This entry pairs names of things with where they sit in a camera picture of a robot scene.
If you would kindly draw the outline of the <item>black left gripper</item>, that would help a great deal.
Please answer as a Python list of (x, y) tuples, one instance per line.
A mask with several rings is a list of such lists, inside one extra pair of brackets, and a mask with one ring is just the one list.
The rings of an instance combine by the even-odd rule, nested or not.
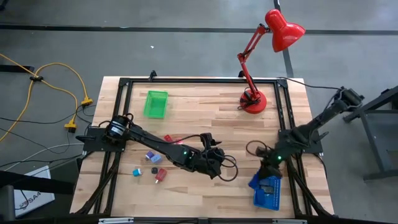
[(224, 151), (217, 147), (221, 141), (215, 141), (211, 133), (201, 133), (200, 139), (204, 150), (197, 157), (194, 165), (195, 171), (214, 179), (221, 175), (221, 164), (225, 156)]

